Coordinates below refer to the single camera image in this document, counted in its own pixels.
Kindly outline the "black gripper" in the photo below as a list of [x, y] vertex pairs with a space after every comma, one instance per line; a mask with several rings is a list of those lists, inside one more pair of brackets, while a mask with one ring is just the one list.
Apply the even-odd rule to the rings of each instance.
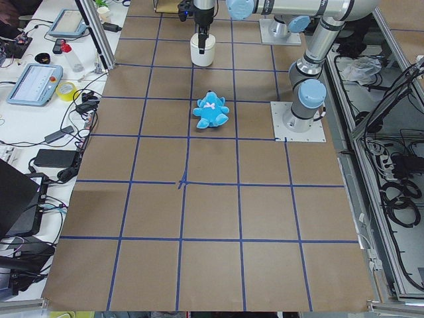
[[206, 36], [209, 36], [209, 27], [213, 22], [213, 2], [210, 0], [185, 0], [178, 4], [178, 16], [185, 22], [188, 16], [193, 16], [198, 25], [198, 49], [200, 54], [205, 53]]

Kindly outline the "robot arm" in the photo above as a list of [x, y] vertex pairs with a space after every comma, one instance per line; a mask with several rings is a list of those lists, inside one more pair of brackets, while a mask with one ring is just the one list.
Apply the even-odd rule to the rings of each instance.
[[[253, 14], [260, 15], [295, 15], [320, 16], [323, 23], [313, 34], [306, 56], [314, 60], [322, 60], [326, 55], [338, 31], [346, 21], [355, 21], [371, 13], [378, 1], [227, 1], [227, 10], [234, 20], [245, 20]], [[198, 27], [197, 49], [205, 53], [205, 43], [209, 37], [209, 27], [215, 14], [214, 1], [181, 1], [178, 4], [178, 15], [182, 22], [193, 16]]]
[[344, 25], [344, 21], [321, 17], [303, 57], [290, 67], [293, 103], [284, 113], [283, 121], [295, 133], [304, 133], [311, 128], [316, 112], [324, 103], [327, 89], [319, 81], [319, 76], [325, 57]]

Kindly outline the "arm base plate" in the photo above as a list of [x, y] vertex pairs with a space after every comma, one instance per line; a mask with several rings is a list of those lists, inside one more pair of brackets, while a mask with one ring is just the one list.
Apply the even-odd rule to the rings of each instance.
[[273, 19], [260, 19], [261, 41], [267, 45], [301, 46], [299, 33], [292, 33], [288, 26]]
[[312, 119], [298, 119], [291, 112], [292, 102], [270, 103], [274, 138], [281, 142], [326, 142], [320, 114], [316, 111]]

